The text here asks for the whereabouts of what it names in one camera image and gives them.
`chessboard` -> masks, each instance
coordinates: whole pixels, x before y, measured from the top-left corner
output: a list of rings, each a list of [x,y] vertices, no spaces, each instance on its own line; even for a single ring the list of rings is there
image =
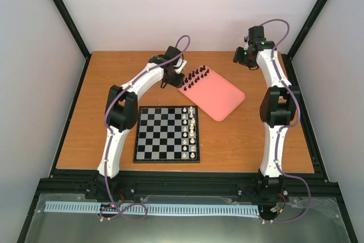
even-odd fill
[[[200,162],[197,106],[141,106],[134,162]]]

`white wall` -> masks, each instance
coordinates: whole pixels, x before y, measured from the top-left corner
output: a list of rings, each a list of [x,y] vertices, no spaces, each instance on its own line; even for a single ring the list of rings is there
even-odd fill
[[[165,50],[182,34],[193,51],[234,51],[247,28],[281,17],[291,23],[287,52],[316,0],[64,0],[92,51]],[[266,27],[278,41],[279,23]]]
[[[329,0],[293,59],[331,181],[364,242],[364,2]]]
[[[0,0],[0,241],[16,242],[84,59],[51,0]]]

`pink tray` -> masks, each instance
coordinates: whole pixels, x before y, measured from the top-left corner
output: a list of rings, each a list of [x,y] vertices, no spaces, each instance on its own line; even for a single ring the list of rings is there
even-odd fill
[[[211,68],[205,66],[205,70],[202,72],[200,72],[200,68],[202,66],[197,68],[199,74],[187,83],[184,83],[178,90],[185,94],[215,121],[222,121],[244,101],[245,94]],[[209,73],[204,78],[201,78],[201,75],[206,71],[209,71]],[[197,76],[200,79],[195,83],[194,80]],[[192,82],[193,86],[188,88],[188,85]]]

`transparent plastic sheet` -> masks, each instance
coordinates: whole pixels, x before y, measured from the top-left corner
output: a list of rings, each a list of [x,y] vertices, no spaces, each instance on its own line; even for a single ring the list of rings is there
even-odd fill
[[[305,217],[289,224],[265,224],[247,217],[149,216],[142,222],[123,217],[100,222],[95,214],[44,213],[46,201],[87,201],[83,195],[42,195],[26,243],[64,242],[350,242],[334,199],[314,198]],[[237,204],[222,197],[149,196],[145,204]],[[307,198],[291,197],[277,220],[288,220],[305,210]]]

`wooden tabletop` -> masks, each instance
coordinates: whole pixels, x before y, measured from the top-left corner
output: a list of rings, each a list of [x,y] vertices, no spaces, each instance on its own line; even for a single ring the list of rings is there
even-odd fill
[[[162,52],[93,52],[75,112],[57,163],[58,169],[96,169],[104,150],[103,118],[112,85],[122,85],[139,73],[150,57]],[[259,107],[267,86],[259,69],[232,62],[233,52],[187,52],[185,74],[207,65],[243,91],[246,99],[226,119],[214,121],[198,111],[200,163],[133,163],[136,129],[129,133],[121,156],[122,170],[257,172],[264,151],[264,126]],[[155,84],[142,105],[190,105],[176,88]],[[284,142],[283,170],[313,172],[301,126],[289,129]]]

